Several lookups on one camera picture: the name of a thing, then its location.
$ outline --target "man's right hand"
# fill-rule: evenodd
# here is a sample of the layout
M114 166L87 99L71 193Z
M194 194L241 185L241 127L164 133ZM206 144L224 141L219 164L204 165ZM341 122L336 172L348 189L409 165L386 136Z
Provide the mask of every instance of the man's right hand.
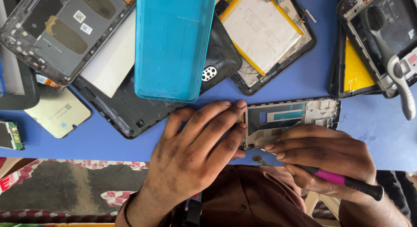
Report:
M367 145L345 132L305 124L285 132L279 141L265 145L264 149L276 154L276 159L284 163L295 183L303 189L358 204L372 199L362 192L326 181L294 165L319 167L376 184L376 169Z

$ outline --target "blue table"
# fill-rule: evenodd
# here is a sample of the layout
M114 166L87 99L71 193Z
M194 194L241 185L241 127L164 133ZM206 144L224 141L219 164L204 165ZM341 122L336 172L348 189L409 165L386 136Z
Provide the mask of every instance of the blue table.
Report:
M316 47L282 75L252 97L244 96L229 78L206 92L195 108L217 100L243 99L249 104L327 96L326 85L336 44L337 0L298 0L317 20L311 26ZM417 86L411 88L417 97ZM93 111L91 119L64 139L56 139L23 111L0 111L0 118L17 121L26 141L25 151L0 150L0 156L80 160L149 161L165 121L134 140L124 139L102 116ZM382 95L357 96L342 101L339 129L369 146L377 169L417 171L417 119L408 122L399 98ZM279 165L274 156L260 150L248 151L233 164Z

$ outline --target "barcode sticker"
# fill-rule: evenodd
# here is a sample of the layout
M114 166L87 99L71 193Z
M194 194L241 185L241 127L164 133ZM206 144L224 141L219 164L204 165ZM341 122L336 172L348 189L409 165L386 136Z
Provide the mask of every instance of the barcode sticker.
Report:
M45 81L48 80L48 78L41 76L39 74L36 74L36 80L41 84L45 84Z
M83 30L84 32L86 32L88 35L91 34L91 31L93 30L92 28L90 28L87 24L83 23L81 25L81 30Z
M73 17L80 23L86 19L86 16L81 11L77 11Z

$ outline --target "finger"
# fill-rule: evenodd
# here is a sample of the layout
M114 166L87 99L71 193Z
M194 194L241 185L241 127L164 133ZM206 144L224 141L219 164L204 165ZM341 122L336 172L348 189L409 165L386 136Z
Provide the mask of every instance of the finger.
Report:
M247 125L245 123L240 123L234 127L208 156L206 162L207 168L220 172L233 156L237 154L237 151L240 151L238 148L246 136L246 131Z
M246 102L239 100L227 111L214 118L195 139L193 143L195 145L194 148L196 150L204 150L204 157L207 157L219 139L236 123L237 119L242 117L246 107Z
M369 178L367 163L363 163L357 156L342 155L331 150L321 148L292 149L278 153L276 159L288 164L318 167L325 171L363 181Z
M181 133L181 144L190 145L207 123L232 106L230 101L214 101L196 111Z
M334 138L320 138L320 137L305 137L297 139L280 140L274 143L273 147L264 146L263 149L269 153L277 154L279 152L291 150L291 149L303 149L312 147L321 147L327 150L333 150L341 154L353 154L357 150L363 149L363 143L358 143L357 147L352 147L353 150L346 150L346 146L352 146L352 143L356 144L357 140L353 139L334 139Z
M181 128L182 122L188 121L195 113L192 108L182 108L172 112L166 121L164 132L162 137L169 139L178 134L178 130Z
M302 189L351 202L363 202L370 198L362 192L329 182L292 164L284 164L284 167L293 176L295 184Z
M230 159L229 162L231 162L235 159L243 159L244 157L246 157L246 153L243 150L237 149L235 154L232 156L232 158Z
M326 127L321 127L315 124L304 124L298 127L291 128L283 133L279 139L295 139L304 137L325 137L325 138L351 138L351 136L343 131L337 131Z

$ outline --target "brown shirt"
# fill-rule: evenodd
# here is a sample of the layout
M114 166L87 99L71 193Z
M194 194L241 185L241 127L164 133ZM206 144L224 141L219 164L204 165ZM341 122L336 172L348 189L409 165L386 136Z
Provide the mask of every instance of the brown shirt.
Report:
M301 190L284 167L227 165L203 191L200 226L320 227L305 214ZM184 205L160 226L182 226Z

